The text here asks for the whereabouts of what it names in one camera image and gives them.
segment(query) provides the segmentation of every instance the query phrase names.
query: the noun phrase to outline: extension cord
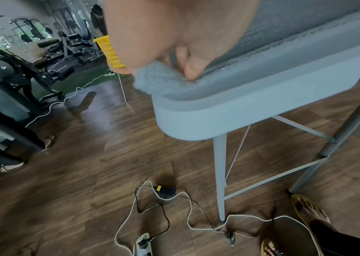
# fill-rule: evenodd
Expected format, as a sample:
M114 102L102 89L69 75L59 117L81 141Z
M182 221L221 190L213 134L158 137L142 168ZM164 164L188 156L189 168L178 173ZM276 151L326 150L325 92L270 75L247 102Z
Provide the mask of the extension cord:
M88 86L89 84L93 83L94 81L96 81L96 80L99 79L100 77L103 77L103 76L112 76L112 75L115 75L115 73L107 73L107 74L101 75L101 76L99 76L99 77L96 77L95 79L93 79L93 81L91 81L90 83L87 83L87 84L86 84L85 86L83 86L83 87L76 87L76 91L75 91L75 93L74 93L72 96L66 97L63 101L58 101L58 102L54 102L54 103L50 104L50 105L49 105L49 111L48 111L48 113L46 113L45 115L42 115L42 116L37 116L34 120L32 120L31 122L29 122L29 123L25 126L25 128L27 128L30 124L32 124L33 122L35 122L38 118L49 115L50 112L51 112L51 107L52 107L53 105L65 103L67 99L73 98L73 97L78 93L78 90L79 90L79 89L84 90L84 88L85 88L86 86Z
M150 181L145 181L145 182L141 185L141 187L139 188L138 192L136 193L136 196L138 196L139 192L140 192L141 189L143 188L142 186L144 186L147 182L150 184L150 187L151 187L152 191L155 193L155 195L156 195L159 199L161 199L161 200L170 201L170 200L173 200L174 198L178 197L178 196L181 195L181 194L185 194L185 195L187 196L187 198L189 199L188 201L190 202L190 211L188 212L188 216L187 216L187 226L188 226L189 229L191 229L191 230L197 230L197 231L215 231L215 232L219 232L219 231L217 231L217 230L219 230L219 229L221 229L222 227L224 227L224 226L228 223L228 220L229 220L231 217L255 218L255 219L258 219L258 220L260 220L260 221L262 221L262 222L270 222L270 221L278 220L278 219L280 219L280 218L287 218L287 219L290 219L290 220L293 220L293 221L299 223L300 225L302 225L302 226L309 232L309 234L311 235L312 241L313 241L314 244L315 244L315 248L316 248L316 250L317 250L317 252L318 252L318 256L321 256L321 255L322 255L321 249L320 249L320 248L318 247L318 245L317 245L316 238L314 237L314 235L312 234L312 232L309 230L309 228L308 228L305 224L301 223L300 221L298 221L298 220L296 220L296 219L294 219L294 218L292 218L292 217L290 217L290 216L287 216L287 215L281 215L281 216L275 217L274 219L265 220L265 219L262 219L262 218L260 218L260 217L254 216L254 215L230 214L230 215L228 215L228 217L226 218L226 221L225 221L222 225L220 225L220 226L218 226L218 227L216 227L216 228L214 228L214 229L198 229L198 228L193 228L193 227L190 225L190 215L191 215L191 211L192 211L192 209L193 209L193 204L192 204L192 202L191 202L190 196L189 196L186 192L180 192L180 193L178 193L177 195L175 195L175 196L172 197L172 198L169 198L169 199L162 198L162 197L160 197L160 196L157 194L157 192L153 189L153 184L152 184ZM121 228L122 228L122 227L125 225L125 223L128 221L128 219L129 219L129 217L130 217L130 215L131 215L131 213L132 213L132 211L133 211L133 209L134 209L135 202L136 202L136 198L134 198L134 201L133 201L133 203L132 203L131 210L130 210L127 218L124 220L124 222L123 222L123 223L121 224L121 226L118 228L117 233L116 233L116 236L114 237L114 242L116 243L116 245L118 245L119 247L124 248L125 250L127 250L127 251L131 254L131 256L135 256L135 246L132 248L132 251L131 251L130 248L128 248L128 247L126 247L126 246L118 243L118 241L117 241L117 236L118 236L118 233L120 232Z

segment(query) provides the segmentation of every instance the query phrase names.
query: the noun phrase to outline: yellow plastic basket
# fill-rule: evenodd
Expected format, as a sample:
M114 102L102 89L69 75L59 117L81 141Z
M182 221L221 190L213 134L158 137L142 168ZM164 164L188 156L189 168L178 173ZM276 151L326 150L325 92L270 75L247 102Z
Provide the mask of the yellow plastic basket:
M125 65L122 64L121 60L117 57L116 52L111 46L110 37L108 35L105 35L100 38L96 38L93 41L100 46L104 55L106 56L106 58L113 67L125 67Z

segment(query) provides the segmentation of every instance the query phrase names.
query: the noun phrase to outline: power adapter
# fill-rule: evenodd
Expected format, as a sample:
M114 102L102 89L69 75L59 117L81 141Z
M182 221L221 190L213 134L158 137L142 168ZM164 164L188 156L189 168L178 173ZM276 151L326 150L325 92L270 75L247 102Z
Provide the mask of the power adapter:
M166 186L153 186L156 193L164 199L170 199L175 196L176 188Z

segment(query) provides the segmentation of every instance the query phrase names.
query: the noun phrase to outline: gray massage table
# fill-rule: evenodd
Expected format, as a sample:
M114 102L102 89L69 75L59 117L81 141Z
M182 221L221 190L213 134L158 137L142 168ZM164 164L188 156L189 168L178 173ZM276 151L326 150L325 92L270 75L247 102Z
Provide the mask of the gray massage table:
M346 91L359 78L360 1L263 0L240 43L194 84L172 79L156 89L168 79L157 74L150 78L156 83L135 87L152 95L156 121L164 133L179 140L213 139L219 217L224 221L225 200L305 169L289 188L295 193L319 170L360 125L360 106L333 136L279 114ZM326 145L308 164L225 194L227 133L267 118L320 136Z

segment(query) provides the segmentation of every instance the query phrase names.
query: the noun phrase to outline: table leg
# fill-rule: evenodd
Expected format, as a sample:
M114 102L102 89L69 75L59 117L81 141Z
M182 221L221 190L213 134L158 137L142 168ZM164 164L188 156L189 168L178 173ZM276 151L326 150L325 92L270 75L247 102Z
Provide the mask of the table leg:
M351 116L343 123L336 134L333 136L337 143L328 143L320 152L320 157L326 157L333 154L342 145L347 138L360 126L360 105L351 114ZM290 193L296 193L305 182L307 182L319 170L324 162L312 165L304 170L304 173L298 180L288 189Z
M213 138L219 219L225 221L226 133Z

